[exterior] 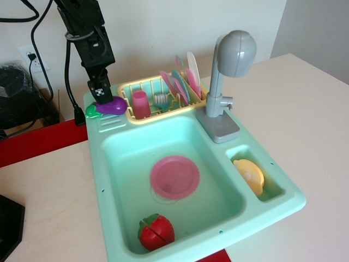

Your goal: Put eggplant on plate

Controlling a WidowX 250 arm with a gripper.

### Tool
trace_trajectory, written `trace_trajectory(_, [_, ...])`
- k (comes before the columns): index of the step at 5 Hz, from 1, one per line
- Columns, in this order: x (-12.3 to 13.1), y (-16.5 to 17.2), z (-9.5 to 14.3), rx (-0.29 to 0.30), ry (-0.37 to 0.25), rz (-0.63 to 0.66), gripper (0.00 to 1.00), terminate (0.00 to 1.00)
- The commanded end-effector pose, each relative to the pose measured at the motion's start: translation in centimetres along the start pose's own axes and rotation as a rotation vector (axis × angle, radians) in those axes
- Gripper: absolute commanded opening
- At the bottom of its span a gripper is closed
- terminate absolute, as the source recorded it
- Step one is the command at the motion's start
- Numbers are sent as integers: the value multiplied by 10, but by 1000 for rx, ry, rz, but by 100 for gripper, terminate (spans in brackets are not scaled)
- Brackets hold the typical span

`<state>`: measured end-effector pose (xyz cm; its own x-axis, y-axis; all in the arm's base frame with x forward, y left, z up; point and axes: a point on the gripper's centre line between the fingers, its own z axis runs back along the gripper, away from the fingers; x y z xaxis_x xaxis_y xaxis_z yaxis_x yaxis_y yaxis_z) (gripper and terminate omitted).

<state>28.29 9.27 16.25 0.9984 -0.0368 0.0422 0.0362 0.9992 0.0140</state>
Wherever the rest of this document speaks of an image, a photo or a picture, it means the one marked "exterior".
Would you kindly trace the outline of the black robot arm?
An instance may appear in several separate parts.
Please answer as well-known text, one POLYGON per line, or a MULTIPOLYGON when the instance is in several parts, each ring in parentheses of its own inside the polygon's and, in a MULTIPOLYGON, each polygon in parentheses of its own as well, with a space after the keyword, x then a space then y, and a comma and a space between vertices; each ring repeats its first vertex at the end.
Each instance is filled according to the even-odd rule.
POLYGON ((107 66, 115 63, 98 1, 56 1, 65 24, 66 40, 72 42, 89 77, 88 87, 95 101, 112 102, 107 66))

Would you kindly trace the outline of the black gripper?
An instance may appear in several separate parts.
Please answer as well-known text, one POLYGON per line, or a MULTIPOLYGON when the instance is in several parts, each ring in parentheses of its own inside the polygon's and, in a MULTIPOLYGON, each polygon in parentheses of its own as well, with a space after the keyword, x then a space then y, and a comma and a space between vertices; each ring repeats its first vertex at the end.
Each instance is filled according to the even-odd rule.
POLYGON ((90 80, 88 88, 99 105, 113 101, 106 67, 115 63, 115 57, 104 25, 92 27, 74 25, 71 30, 74 45, 90 80))

